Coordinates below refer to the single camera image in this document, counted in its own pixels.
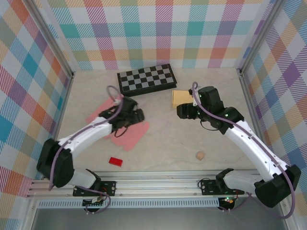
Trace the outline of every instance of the chessboard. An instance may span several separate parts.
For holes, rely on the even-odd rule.
[[[169,64],[118,73],[119,89],[127,97],[176,88]]]

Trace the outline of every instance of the small wooden block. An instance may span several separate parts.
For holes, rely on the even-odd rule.
[[[196,158],[198,159],[198,160],[202,160],[202,158],[205,156],[205,154],[203,153],[203,152],[198,152],[197,154],[196,154]]]

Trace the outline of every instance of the small red block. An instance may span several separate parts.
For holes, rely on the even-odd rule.
[[[111,157],[109,163],[121,167],[123,160]]]

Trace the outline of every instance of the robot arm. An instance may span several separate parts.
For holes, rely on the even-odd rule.
[[[244,117],[233,107],[224,108],[219,93],[213,86],[198,90],[196,95],[201,105],[210,113],[224,117],[247,130],[252,137],[260,142],[279,166],[287,173],[293,188],[296,189],[301,171],[296,166],[289,166],[278,158],[270,149],[253,133]],[[278,165],[269,158],[261,147],[237,126],[209,116],[194,103],[181,104],[177,107],[177,115],[182,119],[199,118],[202,122],[209,121],[211,126],[226,135],[247,155],[255,164],[260,176],[242,174],[233,169],[226,169],[216,176],[215,183],[221,193],[228,189],[239,189],[248,193],[256,194],[258,199],[268,207],[274,207],[290,194],[289,185]]]
[[[74,169],[73,161],[84,149],[97,140],[116,132],[122,127],[128,128],[144,120],[142,109],[137,108],[138,103],[135,100],[129,97],[123,97],[122,100],[123,106],[120,113],[108,122],[101,124],[116,112],[118,105],[102,111],[93,122],[68,137],[58,141],[47,140],[43,145],[36,166],[37,170],[50,179],[51,165],[55,154],[66,143],[56,160],[53,184],[59,188],[71,184],[101,191],[103,185],[100,178],[90,170]],[[73,140],[70,140],[77,133],[79,134]]]

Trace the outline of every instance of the checkered board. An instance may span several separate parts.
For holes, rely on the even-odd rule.
[[[176,88],[176,78],[169,64],[118,73],[120,92],[136,96]]]

